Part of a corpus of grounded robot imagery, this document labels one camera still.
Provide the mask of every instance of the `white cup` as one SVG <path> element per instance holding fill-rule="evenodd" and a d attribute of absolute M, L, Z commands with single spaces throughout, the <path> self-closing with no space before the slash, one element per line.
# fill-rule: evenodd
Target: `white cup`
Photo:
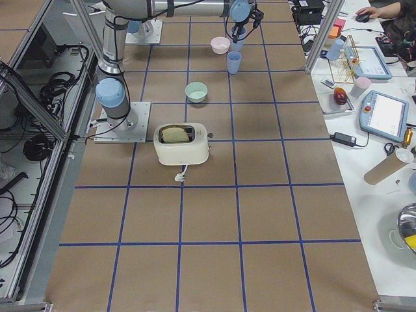
<path fill-rule="evenodd" d="M 358 98 L 371 85 L 371 80 L 367 77 L 358 77 L 351 89 L 350 95 L 353 98 Z"/>

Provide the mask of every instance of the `white bowl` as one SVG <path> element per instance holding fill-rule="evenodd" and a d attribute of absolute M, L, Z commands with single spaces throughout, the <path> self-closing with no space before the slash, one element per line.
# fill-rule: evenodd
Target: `white bowl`
<path fill-rule="evenodd" d="M 230 45 L 230 41 L 226 37 L 215 37 L 211 40 L 211 47 L 216 54 L 227 53 Z"/>
<path fill-rule="evenodd" d="M 187 95 L 188 100 L 193 103 L 200 103 L 205 100 L 207 93 L 207 86 L 199 82 L 190 83 L 185 88 L 185 94 Z"/>

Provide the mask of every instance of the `person's hand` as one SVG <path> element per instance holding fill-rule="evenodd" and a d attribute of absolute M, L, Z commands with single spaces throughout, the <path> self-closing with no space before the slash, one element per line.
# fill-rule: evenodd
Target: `person's hand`
<path fill-rule="evenodd" d="M 370 14 L 370 18 L 378 18 L 381 14 L 380 9 L 378 8 L 374 8 L 373 6 L 368 6 L 367 8 L 361 8 L 359 9 L 356 14 L 357 15 L 362 15 L 365 13 L 369 13 Z"/>

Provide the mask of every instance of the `black device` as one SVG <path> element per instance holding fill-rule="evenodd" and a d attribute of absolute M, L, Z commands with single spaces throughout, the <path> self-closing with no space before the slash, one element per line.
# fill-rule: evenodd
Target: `black device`
<path fill-rule="evenodd" d="M 370 20 L 370 13 L 364 13 L 356 16 L 356 21 L 360 23 L 366 23 Z"/>
<path fill-rule="evenodd" d="M 42 161 L 48 158 L 53 149 L 53 142 L 43 134 L 35 135 L 23 145 L 23 154 L 30 161 Z"/>
<path fill-rule="evenodd" d="M 382 53 L 385 57 L 397 56 L 396 49 L 389 37 L 381 35 L 379 37 L 376 37 L 376 42 L 380 47 L 380 50 L 382 50 Z"/>
<path fill-rule="evenodd" d="M 27 48 L 27 52 L 22 58 L 19 68 L 51 68 L 56 58 L 56 48 L 57 44 L 53 37 L 46 29 L 46 26 L 41 24 L 31 44 Z"/>
<path fill-rule="evenodd" d="M 294 0 L 292 16 L 299 25 L 319 25 L 322 19 L 324 3 L 322 0 Z"/>
<path fill-rule="evenodd" d="M 313 45 L 313 40 L 309 40 L 304 45 L 302 45 L 302 49 L 304 50 L 305 53 L 307 53 L 312 49 L 312 45 Z"/>
<path fill-rule="evenodd" d="M 14 177 L 9 183 L 7 183 L 4 187 L 0 188 L 0 196 L 3 195 L 5 192 L 8 192 L 14 185 L 18 184 L 22 179 L 28 179 L 29 176 L 26 172 L 20 172 L 16 177 Z"/>
<path fill-rule="evenodd" d="M 330 135 L 331 140 L 336 143 L 344 144 L 347 146 L 357 146 L 357 138 L 350 135 L 345 135 L 344 133 L 335 132 L 333 135 Z"/>

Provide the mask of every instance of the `power adapter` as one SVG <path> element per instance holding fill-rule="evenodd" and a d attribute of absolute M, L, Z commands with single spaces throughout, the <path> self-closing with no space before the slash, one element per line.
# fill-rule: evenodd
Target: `power adapter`
<path fill-rule="evenodd" d="M 350 135 L 345 135 L 344 133 L 335 132 L 333 135 L 330 135 L 331 140 L 336 143 L 344 144 L 350 147 L 357 146 L 357 138 Z"/>

